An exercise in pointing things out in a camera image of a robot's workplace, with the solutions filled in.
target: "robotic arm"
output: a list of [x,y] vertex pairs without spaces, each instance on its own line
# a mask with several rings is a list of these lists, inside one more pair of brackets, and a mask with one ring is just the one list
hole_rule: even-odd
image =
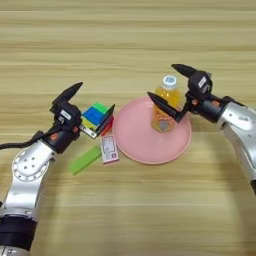
[[47,133],[38,132],[26,143],[0,145],[0,149],[30,146],[13,160],[12,185],[0,205],[1,256],[30,255],[49,166],[80,135],[81,112],[68,101],[81,86],[71,86],[53,101],[54,123]]
[[148,92],[149,97],[177,122],[190,111],[216,123],[232,143],[256,195],[256,111],[228,96],[213,95],[211,74],[182,64],[172,67],[188,78],[189,90],[182,111],[177,111],[156,94]]

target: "wooden table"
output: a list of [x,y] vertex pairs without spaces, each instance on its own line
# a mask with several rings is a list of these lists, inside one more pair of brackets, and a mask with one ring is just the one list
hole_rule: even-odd
[[[84,82],[73,99],[81,109],[118,110],[177,75],[172,63],[211,72],[216,95],[255,107],[255,0],[1,1],[0,38],[1,143],[46,131],[52,100],[75,82]],[[68,164],[98,143],[81,136],[51,169],[32,254],[255,255],[256,199],[233,149],[215,125],[191,122],[192,143],[175,162],[121,154],[73,177]],[[2,199],[17,152],[0,152]]]

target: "plastic bottle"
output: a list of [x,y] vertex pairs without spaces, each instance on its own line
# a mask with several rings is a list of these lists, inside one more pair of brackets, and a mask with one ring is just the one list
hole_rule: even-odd
[[[180,103],[180,93],[177,89],[177,79],[174,76],[165,76],[162,86],[156,88],[155,93],[165,100],[174,108]],[[152,127],[161,133],[170,132],[175,127],[175,120],[164,113],[156,105],[153,107]]]

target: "small box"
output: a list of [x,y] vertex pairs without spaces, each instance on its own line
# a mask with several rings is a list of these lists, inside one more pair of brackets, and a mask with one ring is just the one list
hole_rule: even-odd
[[119,161],[117,146],[115,143],[114,136],[108,134],[104,137],[101,137],[101,152],[103,164],[109,164],[116,161]]
[[90,107],[83,113],[83,117],[85,117],[88,121],[98,126],[103,118],[104,114],[101,113],[94,107]]

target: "black cable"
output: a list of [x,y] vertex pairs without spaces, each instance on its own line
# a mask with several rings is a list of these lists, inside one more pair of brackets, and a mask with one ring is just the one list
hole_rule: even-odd
[[22,143],[5,143],[5,144],[1,144],[0,145],[0,150],[3,149],[7,149],[7,148],[26,148],[31,146],[32,144],[34,144],[35,142],[37,142],[40,139],[43,139],[47,136],[52,135],[53,133],[57,133],[61,131],[61,128],[55,129],[55,130],[51,130],[49,132],[43,133],[41,131],[38,131],[31,140],[26,141],[26,142],[22,142]]

